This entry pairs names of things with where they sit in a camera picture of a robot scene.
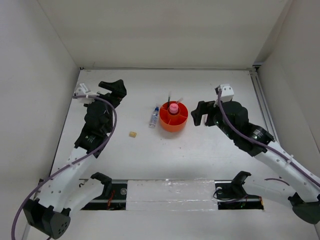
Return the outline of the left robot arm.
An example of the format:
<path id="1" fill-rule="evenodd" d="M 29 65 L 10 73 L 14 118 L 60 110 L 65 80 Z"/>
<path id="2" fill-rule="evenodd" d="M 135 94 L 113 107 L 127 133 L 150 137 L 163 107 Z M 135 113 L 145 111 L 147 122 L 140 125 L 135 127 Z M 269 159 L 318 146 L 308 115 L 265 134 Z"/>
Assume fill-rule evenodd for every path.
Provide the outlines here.
<path id="1" fill-rule="evenodd" d="M 55 173 L 43 180 L 35 189 L 35 199 L 28 198 L 22 206 L 30 226 L 59 239 L 68 229 L 71 217 L 93 199 L 113 195 L 112 179 L 96 172 L 83 184 L 80 177 L 97 160 L 113 135 L 118 107 L 127 95 L 124 81 L 101 81 L 98 87 L 106 94 L 94 93 L 80 83 L 73 99 L 83 102 L 86 108 L 84 126 L 68 157 Z"/>

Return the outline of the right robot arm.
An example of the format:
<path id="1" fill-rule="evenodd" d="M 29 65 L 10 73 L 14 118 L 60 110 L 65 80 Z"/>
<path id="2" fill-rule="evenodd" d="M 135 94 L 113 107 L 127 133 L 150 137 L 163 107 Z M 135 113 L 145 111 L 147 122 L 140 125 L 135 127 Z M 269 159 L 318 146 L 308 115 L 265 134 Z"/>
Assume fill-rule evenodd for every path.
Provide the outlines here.
<path id="1" fill-rule="evenodd" d="M 231 182 L 237 198 L 256 195 L 290 208 L 303 221 L 316 225 L 320 221 L 320 183 L 311 172 L 284 151 L 263 127 L 249 122 L 248 110 L 239 102 L 200 101 L 191 112 L 195 126 L 206 115 L 207 127 L 217 126 L 234 145 L 267 165 L 280 179 L 261 180 L 241 171 Z"/>

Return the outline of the pink glue bottle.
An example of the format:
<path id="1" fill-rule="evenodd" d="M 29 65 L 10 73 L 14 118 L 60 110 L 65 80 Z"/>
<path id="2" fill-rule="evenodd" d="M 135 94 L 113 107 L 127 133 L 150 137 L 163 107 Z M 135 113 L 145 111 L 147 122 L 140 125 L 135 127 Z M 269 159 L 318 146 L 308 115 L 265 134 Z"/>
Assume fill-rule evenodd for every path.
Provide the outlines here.
<path id="1" fill-rule="evenodd" d="M 176 102 L 173 102 L 169 105 L 168 107 L 168 112 L 171 114 L 171 115 L 176 115 L 178 112 L 179 112 L 179 106 Z"/>

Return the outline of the clear blue-cap spray bottle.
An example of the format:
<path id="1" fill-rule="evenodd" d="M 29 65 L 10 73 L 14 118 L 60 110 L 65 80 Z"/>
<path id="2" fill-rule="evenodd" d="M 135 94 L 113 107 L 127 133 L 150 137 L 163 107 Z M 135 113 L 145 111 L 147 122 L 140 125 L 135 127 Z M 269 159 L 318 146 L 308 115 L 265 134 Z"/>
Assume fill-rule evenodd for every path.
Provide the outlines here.
<path id="1" fill-rule="evenodd" d="M 158 117 L 159 117 L 159 107 L 156 106 L 155 109 L 152 112 L 152 115 L 150 117 L 150 121 L 149 121 L 149 127 L 150 128 L 155 128 L 157 125 L 157 121 L 158 121 Z"/>

